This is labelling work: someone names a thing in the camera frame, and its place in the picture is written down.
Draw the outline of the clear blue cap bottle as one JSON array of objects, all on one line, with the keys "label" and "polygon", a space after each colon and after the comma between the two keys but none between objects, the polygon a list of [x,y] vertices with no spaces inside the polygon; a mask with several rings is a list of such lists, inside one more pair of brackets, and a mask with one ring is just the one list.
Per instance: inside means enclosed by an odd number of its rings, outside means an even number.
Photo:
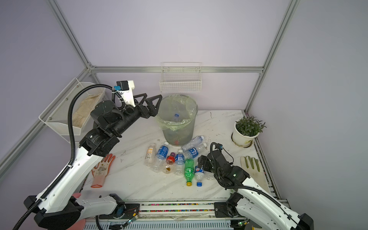
[{"label": "clear blue cap bottle", "polygon": [[172,117],[170,126],[181,127],[184,122],[185,122],[185,119],[183,118],[183,116],[178,113],[175,113],[174,116]]}]

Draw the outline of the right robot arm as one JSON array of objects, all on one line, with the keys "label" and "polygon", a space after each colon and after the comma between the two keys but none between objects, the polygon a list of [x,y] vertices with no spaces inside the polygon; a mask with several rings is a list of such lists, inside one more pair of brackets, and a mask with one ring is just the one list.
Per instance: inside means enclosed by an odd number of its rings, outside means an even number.
[{"label": "right robot arm", "polygon": [[264,230],[312,230],[313,219],[298,214],[267,193],[248,172],[229,163],[222,154],[223,146],[211,143],[209,154],[200,156],[198,165],[214,174],[218,184],[234,193],[226,201],[225,213],[233,218],[242,216]]}]

